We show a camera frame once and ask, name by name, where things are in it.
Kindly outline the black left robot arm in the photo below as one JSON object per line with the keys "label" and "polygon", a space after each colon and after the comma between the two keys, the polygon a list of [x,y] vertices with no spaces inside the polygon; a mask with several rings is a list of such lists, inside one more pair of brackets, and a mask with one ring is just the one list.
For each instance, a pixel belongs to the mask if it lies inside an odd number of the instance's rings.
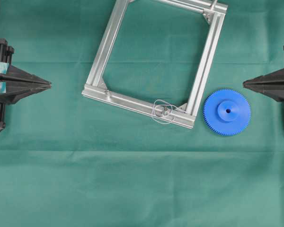
{"label": "black left robot arm", "polygon": [[5,129],[6,106],[51,88],[51,82],[12,65],[14,48],[0,38],[0,132]]}

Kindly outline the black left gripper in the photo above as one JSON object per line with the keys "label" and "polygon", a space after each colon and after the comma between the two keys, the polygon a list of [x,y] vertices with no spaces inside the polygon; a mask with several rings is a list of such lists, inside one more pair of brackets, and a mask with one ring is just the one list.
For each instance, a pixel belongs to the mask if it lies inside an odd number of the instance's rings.
{"label": "black left gripper", "polygon": [[6,104],[13,105],[19,100],[43,92],[51,86],[29,87],[26,89],[16,89],[7,91],[6,81],[27,82],[50,85],[51,82],[44,80],[34,74],[23,71],[11,65],[11,58],[14,53],[13,47],[8,42],[0,38],[0,132],[5,129],[5,110]]}

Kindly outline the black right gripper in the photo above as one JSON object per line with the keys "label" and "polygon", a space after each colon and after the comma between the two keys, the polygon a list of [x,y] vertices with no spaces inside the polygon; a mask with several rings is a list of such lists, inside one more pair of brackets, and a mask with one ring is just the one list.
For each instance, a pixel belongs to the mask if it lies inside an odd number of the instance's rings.
{"label": "black right gripper", "polygon": [[243,87],[284,102],[284,68],[243,82]]}

